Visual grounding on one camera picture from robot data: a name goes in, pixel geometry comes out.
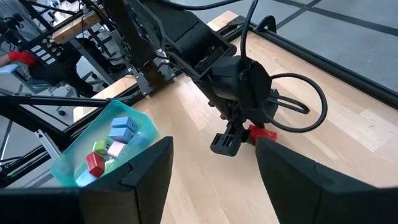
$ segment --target wooden tabletop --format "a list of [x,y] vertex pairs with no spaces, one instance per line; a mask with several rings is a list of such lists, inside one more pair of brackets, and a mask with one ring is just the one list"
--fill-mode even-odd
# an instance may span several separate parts
[[[209,26],[217,30],[235,17],[226,12]],[[293,134],[267,125],[267,129],[278,133],[277,142],[377,187],[398,185],[396,110],[256,34],[248,35],[246,48],[248,56],[271,75],[306,75],[323,88],[328,98],[327,119],[312,132]],[[291,78],[275,80],[272,85],[280,94],[294,97],[312,110],[304,116],[279,109],[277,121],[304,127],[318,118],[320,100],[310,86]],[[114,95],[108,89],[103,97]],[[243,144],[236,157],[210,151],[215,134],[225,131],[226,121],[207,103],[191,79],[181,75],[178,82],[134,105],[151,117],[159,131],[158,139],[174,137],[173,173],[162,223],[278,223],[260,177],[254,147]]]
[[[78,1],[75,1],[74,3],[64,1],[61,3],[59,8],[77,12],[79,11],[79,3]],[[106,14],[104,7],[100,6],[99,8],[104,14]],[[56,12],[54,16],[57,19],[57,21],[54,23],[54,25],[56,26],[63,22],[65,19],[68,19],[71,15],[62,12]],[[71,23],[69,23],[65,27],[62,27],[58,31],[54,32],[52,38],[57,43],[63,44],[66,41],[76,37],[76,35],[80,34],[83,30],[90,28],[100,21],[101,19],[98,17],[98,15],[94,11],[91,11],[86,15],[80,16],[74,21],[71,21]]]

